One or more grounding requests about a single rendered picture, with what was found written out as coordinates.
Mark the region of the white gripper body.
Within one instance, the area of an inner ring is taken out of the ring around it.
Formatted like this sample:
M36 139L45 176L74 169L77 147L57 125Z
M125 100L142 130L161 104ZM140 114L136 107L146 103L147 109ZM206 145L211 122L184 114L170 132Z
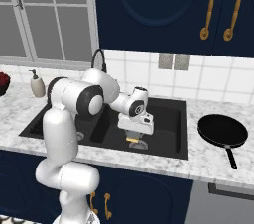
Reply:
M136 120L120 114L117 127L127 131L152 135L154 133L154 120L151 114L141 115Z

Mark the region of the black kitchen sink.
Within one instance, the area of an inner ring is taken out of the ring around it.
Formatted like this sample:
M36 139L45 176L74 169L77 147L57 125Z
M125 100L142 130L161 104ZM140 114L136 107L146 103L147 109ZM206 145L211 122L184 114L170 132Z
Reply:
M179 160L188 159L186 103L179 100L149 98L147 112L154 116L154 133L143 135L138 143L126 141L123 129L117 127L118 112L104 104L89 120L78 115L63 118L50 111L47 104L20 133L22 137L46 139L60 144L58 149L74 143L103 149L132 152Z

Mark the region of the black frying pan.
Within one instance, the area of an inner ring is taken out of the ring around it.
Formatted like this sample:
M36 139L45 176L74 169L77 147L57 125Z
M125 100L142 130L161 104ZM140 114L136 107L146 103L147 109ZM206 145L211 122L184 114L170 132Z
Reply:
M198 120L197 130L207 142L223 148L231 167L237 169L232 150L242 146L248 138L248 131L242 123L226 115L208 114Z

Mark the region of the navy base cupboard door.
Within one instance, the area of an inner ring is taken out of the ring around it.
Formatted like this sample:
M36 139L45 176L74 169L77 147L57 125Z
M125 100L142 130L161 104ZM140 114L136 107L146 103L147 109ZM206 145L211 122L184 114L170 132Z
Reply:
M193 181L184 178L94 166L100 174L93 205L101 224L185 224ZM104 194L110 194L107 220Z
M86 164L0 151L0 214L42 224L88 224L86 196L99 185L99 172Z

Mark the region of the black curved tap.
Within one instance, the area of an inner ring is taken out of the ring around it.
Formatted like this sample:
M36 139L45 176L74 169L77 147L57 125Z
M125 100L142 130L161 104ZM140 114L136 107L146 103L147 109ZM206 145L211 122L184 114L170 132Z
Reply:
M105 56L103 49L96 49L91 61L91 67L107 72Z

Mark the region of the beige soap dispenser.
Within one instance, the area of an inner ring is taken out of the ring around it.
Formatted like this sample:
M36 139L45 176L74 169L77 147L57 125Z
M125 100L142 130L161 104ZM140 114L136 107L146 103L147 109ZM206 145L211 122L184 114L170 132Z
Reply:
M46 94L46 88L43 80L37 76L34 69L31 70L33 77L31 78L31 89L37 98L44 97Z

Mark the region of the grey dishwasher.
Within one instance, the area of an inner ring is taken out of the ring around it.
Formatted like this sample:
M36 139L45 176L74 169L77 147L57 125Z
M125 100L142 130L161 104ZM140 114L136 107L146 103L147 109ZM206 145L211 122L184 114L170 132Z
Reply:
M207 185L193 183L185 224L254 224L254 201L210 194ZM254 189L222 184L216 187L254 195Z

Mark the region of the black bowl with red fruit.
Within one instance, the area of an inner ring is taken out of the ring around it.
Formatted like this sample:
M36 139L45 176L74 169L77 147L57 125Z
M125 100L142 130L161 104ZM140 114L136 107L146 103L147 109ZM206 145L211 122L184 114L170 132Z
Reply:
M4 73L0 72L0 96L4 95L10 85L11 77Z

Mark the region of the grey framed window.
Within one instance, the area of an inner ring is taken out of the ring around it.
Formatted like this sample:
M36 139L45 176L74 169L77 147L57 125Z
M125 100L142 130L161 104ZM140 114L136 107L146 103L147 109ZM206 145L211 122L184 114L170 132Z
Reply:
M0 63L85 70L97 47L93 0L0 0Z

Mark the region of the grey wall socket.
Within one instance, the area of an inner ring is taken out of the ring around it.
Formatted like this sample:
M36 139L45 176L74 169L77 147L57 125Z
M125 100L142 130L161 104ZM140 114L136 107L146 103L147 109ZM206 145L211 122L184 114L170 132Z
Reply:
M187 70L189 68L189 61L189 55L175 54L174 70Z
M159 53L159 69L171 69L173 66L173 54Z

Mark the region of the navy wall cupboard door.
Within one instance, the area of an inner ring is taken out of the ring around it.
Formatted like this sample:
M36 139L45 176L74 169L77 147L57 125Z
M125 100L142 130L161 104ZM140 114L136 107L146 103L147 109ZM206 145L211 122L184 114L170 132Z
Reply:
M213 54L254 58L254 0L241 0L233 38L229 42L223 38L224 31L230 27L235 2L222 0Z
M106 50L209 54L200 37L209 0L95 0L99 46Z

